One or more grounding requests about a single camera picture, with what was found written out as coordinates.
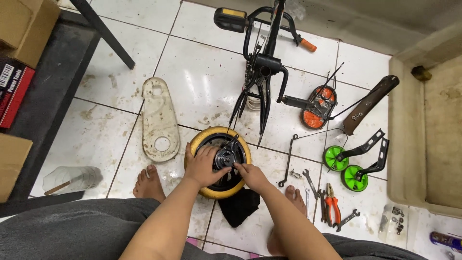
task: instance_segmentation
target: pliers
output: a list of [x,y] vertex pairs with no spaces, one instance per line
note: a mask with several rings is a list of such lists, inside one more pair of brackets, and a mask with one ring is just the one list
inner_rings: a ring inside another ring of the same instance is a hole
[[342,221],[341,216],[340,216],[340,210],[337,205],[337,202],[339,201],[335,196],[334,196],[334,190],[332,189],[332,186],[330,183],[327,183],[327,197],[325,199],[326,201],[326,213],[327,213],[327,224],[329,227],[332,227],[332,217],[330,216],[330,209],[333,207],[334,212],[335,212],[335,223],[337,225],[340,225],[340,221]]

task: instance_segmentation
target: dirty floor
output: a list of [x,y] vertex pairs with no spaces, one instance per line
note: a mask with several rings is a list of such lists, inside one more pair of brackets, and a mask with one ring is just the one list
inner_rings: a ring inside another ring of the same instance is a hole
[[[68,0],[60,0],[59,4],[74,9]],[[186,142],[209,126],[227,126],[244,80],[244,34],[219,29],[213,23],[213,8],[186,1],[91,0],[91,6],[135,60],[136,67],[129,70],[101,39],[30,195],[43,195],[43,176],[58,166],[95,166],[101,169],[104,180],[88,191],[85,199],[132,198],[137,174],[152,163],[141,146],[141,90],[143,82],[152,76],[161,77],[168,84],[181,137],[178,154],[157,164],[168,195],[183,176]],[[256,23],[250,48],[259,34],[267,33],[268,26]],[[338,39],[299,33],[318,49],[310,53],[296,47],[289,33],[280,32],[275,56],[289,69],[286,95],[307,98],[325,82],[329,71],[332,73],[344,62],[337,77],[338,105],[333,112],[337,114],[366,95],[388,74],[390,56]],[[302,126],[299,109],[275,102],[281,81],[282,74],[271,81],[273,100],[261,148],[256,149],[258,112],[246,110],[236,125],[236,131],[249,143],[252,162],[275,186],[284,177],[292,136],[315,133]],[[323,130],[340,127],[348,113],[330,121]],[[388,131],[388,97],[367,115],[345,148],[363,144],[378,129]],[[321,163],[325,147],[342,145],[345,140],[338,130],[297,140],[290,169],[297,173],[308,169],[316,187],[326,189],[326,184],[331,183],[343,217],[353,209],[361,212],[361,216],[336,233],[321,223],[319,200],[311,196],[310,219],[321,232],[379,241],[383,207],[389,203],[386,170],[370,174],[367,189],[356,193],[347,190],[339,174],[328,172]],[[368,167],[377,160],[377,155],[378,146],[363,156],[351,158],[350,164]],[[305,178],[289,176],[288,185],[301,189],[305,200],[304,190],[309,187]],[[415,232],[409,232],[403,247],[431,260],[444,259],[444,249],[432,245],[428,235],[434,230],[462,235],[461,221],[412,209],[416,212],[412,222]],[[224,219],[216,201],[198,196],[188,236],[198,239],[197,245],[210,253],[226,252],[243,258],[250,258],[250,253],[266,256],[269,255],[266,239],[272,225],[263,200],[260,208],[234,229]]]

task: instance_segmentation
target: training wheel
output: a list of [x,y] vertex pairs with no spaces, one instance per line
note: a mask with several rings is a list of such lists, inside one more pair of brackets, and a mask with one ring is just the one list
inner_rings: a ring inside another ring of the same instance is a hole
[[362,170],[360,166],[350,165],[340,174],[343,185],[345,185],[345,187],[350,191],[362,192],[367,188],[367,184],[369,183],[367,174],[363,175],[361,181],[354,178],[359,170]]
[[[191,146],[191,153],[193,156],[196,155],[196,152],[204,145],[213,145],[220,146],[224,141],[231,141],[234,136],[238,135],[232,129],[228,129],[223,126],[215,126],[207,128],[201,131],[199,134],[194,136],[194,138],[189,143]],[[218,171],[224,168],[225,165],[231,164],[229,160],[238,162],[238,163],[252,163],[250,156],[250,149],[247,146],[245,140],[239,135],[237,139],[237,149],[235,154],[222,154],[220,151],[215,156],[213,170]],[[188,162],[186,161],[186,156],[184,157],[184,168],[186,169]],[[202,188],[199,191],[199,194],[211,199],[222,199],[230,197],[236,194],[242,187],[245,182],[239,175],[236,169],[233,169],[230,173],[225,174],[220,180],[216,183],[210,185],[209,187]]]
[[339,153],[344,151],[345,149],[340,146],[331,146],[327,148],[322,154],[322,162],[327,168],[336,172],[341,172],[348,167],[350,159],[347,157],[341,161],[338,161],[335,158],[339,155]]

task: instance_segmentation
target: red box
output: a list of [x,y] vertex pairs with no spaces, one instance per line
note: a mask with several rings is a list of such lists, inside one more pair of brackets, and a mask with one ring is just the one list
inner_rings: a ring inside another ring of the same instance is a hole
[[35,70],[0,56],[0,127],[10,128]]

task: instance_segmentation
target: bicycle seat post tube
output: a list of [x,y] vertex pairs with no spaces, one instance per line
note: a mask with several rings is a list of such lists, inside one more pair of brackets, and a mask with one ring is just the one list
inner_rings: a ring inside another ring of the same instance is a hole
[[271,57],[274,55],[274,50],[276,49],[276,40],[278,38],[279,28],[281,27],[285,5],[286,0],[279,0],[278,6],[276,7],[276,15],[274,15],[271,27],[269,29],[267,44],[263,50],[263,54],[270,55]]

